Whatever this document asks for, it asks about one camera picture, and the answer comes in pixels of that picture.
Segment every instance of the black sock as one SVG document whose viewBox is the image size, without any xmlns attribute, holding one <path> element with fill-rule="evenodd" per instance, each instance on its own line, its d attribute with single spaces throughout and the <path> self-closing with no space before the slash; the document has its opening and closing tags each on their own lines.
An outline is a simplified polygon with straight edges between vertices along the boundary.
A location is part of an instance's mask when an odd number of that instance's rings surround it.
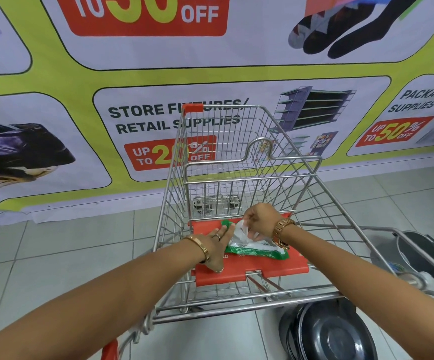
<svg viewBox="0 0 434 360">
<path fill-rule="evenodd" d="M 325 50 L 343 33 L 370 16 L 375 4 L 359 4 L 358 8 L 344 7 L 329 19 L 327 33 L 314 30 L 304 41 L 306 54 L 317 54 Z"/>
<path fill-rule="evenodd" d="M 374 21 L 336 41 L 329 49 L 329 58 L 340 58 L 369 42 L 382 39 L 394 21 L 415 1 L 417 0 L 391 0 Z"/>
</svg>

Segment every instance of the up to 50% off sign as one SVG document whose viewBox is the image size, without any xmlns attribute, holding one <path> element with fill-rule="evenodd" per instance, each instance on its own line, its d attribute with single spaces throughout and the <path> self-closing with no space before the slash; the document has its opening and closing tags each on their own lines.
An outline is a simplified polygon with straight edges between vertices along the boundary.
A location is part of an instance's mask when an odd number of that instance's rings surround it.
<svg viewBox="0 0 434 360">
<path fill-rule="evenodd" d="M 223 36 L 230 0 L 57 0 L 77 36 Z"/>
<path fill-rule="evenodd" d="M 191 162 L 199 160 L 214 160 L 216 157 L 217 136 L 197 136 L 187 138 Z M 172 162 L 174 138 L 163 140 L 142 141 L 125 144 L 124 149 L 136 171 L 169 168 Z"/>
<path fill-rule="evenodd" d="M 407 117 L 379 121 L 360 138 L 355 146 L 405 142 L 417 134 L 433 118 L 434 116 Z"/>
</svg>

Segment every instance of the red cart tray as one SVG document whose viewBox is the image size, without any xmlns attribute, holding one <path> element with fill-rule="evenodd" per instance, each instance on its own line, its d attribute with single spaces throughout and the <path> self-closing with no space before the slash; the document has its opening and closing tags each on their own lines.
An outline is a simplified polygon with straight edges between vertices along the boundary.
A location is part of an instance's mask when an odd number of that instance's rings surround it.
<svg viewBox="0 0 434 360">
<path fill-rule="evenodd" d="M 235 223 L 240 220 L 241 218 L 230 219 L 230 221 Z M 194 233 L 208 234 L 213 229 L 219 228 L 220 222 L 221 220 L 192 222 Z M 224 270 L 222 272 L 214 272 L 203 264 L 196 265 L 196 269 L 193 271 L 196 276 L 196 286 L 243 282 L 246 280 L 245 273 L 255 270 L 260 270 L 266 278 L 309 272 L 307 259 L 297 250 L 290 248 L 288 255 L 289 258 L 286 260 L 275 260 L 262 256 L 226 253 L 226 257 L 224 257 Z"/>
</svg>

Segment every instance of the promotional banner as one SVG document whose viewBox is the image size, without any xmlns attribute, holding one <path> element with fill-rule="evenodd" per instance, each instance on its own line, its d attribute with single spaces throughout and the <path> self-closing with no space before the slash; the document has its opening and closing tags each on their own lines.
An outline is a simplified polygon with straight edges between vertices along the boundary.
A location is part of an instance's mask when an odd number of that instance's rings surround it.
<svg viewBox="0 0 434 360">
<path fill-rule="evenodd" d="M 265 106 L 322 167 L 433 154 L 434 0 L 0 0 L 0 224 L 147 207 L 184 103 L 236 144 L 225 105 Z"/>
</svg>

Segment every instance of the gold bracelet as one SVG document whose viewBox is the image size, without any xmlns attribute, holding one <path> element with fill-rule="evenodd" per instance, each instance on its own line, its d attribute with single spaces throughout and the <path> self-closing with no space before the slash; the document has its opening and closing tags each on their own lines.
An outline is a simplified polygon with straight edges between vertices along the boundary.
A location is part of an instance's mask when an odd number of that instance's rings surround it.
<svg viewBox="0 0 434 360">
<path fill-rule="evenodd" d="M 198 245 L 202 249 L 206 258 L 200 262 L 201 264 L 205 264 L 210 259 L 209 250 L 204 246 L 202 241 L 200 241 L 198 238 L 196 238 L 192 235 L 187 235 L 187 236 L 183 237 L 183 239 L 189 239 L 190 241 L 195 242 L 196 245 Z"/>
<path fill-rule="evenodd" d="M 280 240 L 280 235 L 282 234 L 282 230 L 287 225 L 295 225 L 295 221 L 291 220 L 290 218 L 282 218 L 274 228 L 274 233 L 272 234 L 272 240 L 274 243 L 279 247 L 288 250 L 289 246 Z"/>
</svg>

